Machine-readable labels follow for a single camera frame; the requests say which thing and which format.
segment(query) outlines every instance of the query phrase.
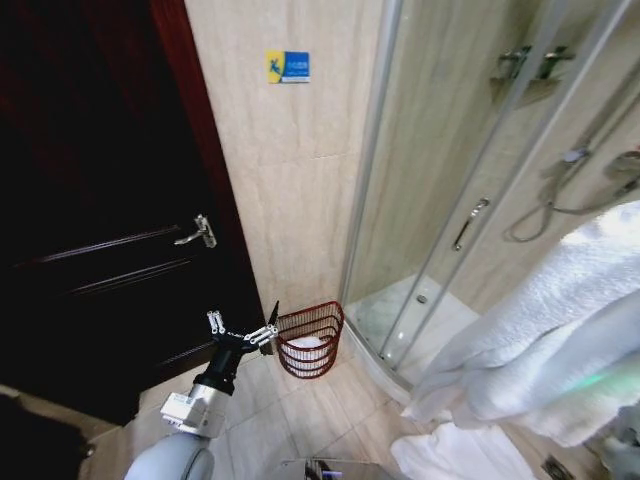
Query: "red wire basket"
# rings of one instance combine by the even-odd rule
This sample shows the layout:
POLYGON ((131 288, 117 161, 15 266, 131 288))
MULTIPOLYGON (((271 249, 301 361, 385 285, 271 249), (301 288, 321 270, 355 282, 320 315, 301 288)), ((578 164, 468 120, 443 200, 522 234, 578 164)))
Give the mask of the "red wire basket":
POLYGON ((338 302, 278 317, 276 345, 284 369, 304 379, 327 373, 336 361, 343 324, 344 313, 338 302))

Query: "wall tile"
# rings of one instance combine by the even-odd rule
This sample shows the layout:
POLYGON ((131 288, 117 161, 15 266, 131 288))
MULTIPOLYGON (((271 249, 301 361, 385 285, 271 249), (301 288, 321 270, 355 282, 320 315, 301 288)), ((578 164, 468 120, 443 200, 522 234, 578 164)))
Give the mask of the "wall tile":
POLYGON ((360 150, 381 4, 187 1, 232 171, 360 150), (309 51, 311 83, 269 85, 267 49, 309 51))
POLYGON ((357 155, 246 168, 234 190, 265 311, 338 295, 357 155))
POLYGON ((382 0, 187 0, 262 303, 335 299, 382 0), (309 51, 269 85, 265 51, 309 51))

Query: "shower faucet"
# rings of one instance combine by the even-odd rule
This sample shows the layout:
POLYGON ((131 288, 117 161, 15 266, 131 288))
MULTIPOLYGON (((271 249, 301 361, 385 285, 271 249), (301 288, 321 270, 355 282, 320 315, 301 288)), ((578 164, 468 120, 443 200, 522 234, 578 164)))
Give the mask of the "shower faucet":
MULTIPOLYGON (((558 45, 553 52, 547 53, 544 56, 544 60, 535 78, 538 80, 548 80, 558 62, 573 60, 576 56, 572 53, 566 53, 567 48, 565 45, 558 45)), ((527 60, 530 51, 531 45, 525 45, 517 50, 508 51, 500 55, 498 57, 501 70, 500 78, 515 79, 520 73, 524 62, 527 60)))

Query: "sticker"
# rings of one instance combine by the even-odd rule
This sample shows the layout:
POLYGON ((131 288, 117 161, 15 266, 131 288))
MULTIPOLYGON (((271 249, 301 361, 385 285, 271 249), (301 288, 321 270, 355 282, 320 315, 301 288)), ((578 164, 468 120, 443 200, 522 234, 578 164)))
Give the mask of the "sticker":
POLYGON ((267 50, 269 83, 309 83, 310 75, 309 52, 267 50))

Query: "towel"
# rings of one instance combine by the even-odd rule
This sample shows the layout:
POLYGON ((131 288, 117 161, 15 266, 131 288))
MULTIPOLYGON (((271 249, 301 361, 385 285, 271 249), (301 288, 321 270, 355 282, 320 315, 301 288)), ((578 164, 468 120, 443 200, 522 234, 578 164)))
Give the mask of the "towel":
POLYGON ((460 430, 440 425, 431 435, 402 437, 391 453, 412 480, 533 480, 535 476, 498 426, 460 430))
POLYGON ((639 382, 612 390, 638 367, 638 312, 640 201, 566 235, 511 296, 440 351, 403 414, 428 422, 451 409, 463 428, 513 419, 578 444, 640 399, 639 382), (587 405, 582 390, 600 404, 587 405))
POLYGON ((328 353, 329 347, 318 348, 322 347, 327 342, 322 341, 318 337, 301 337, 288 340, 287 343, 288 345, 282 345, 282 350, 284 350, 284 352, 288 355, 286 362, 287 365, 294 371, 294 373, 296 373, 300 377, 312 377, 316 375, 318 372, 314 369, 319 367, 321 364, 311 361, 322 358, 328 353), (297 348, 315 348, 316 350, 312 350, 311 352, 296 350, 295 348, 291 348, 289 345, 293 345, 297 348))

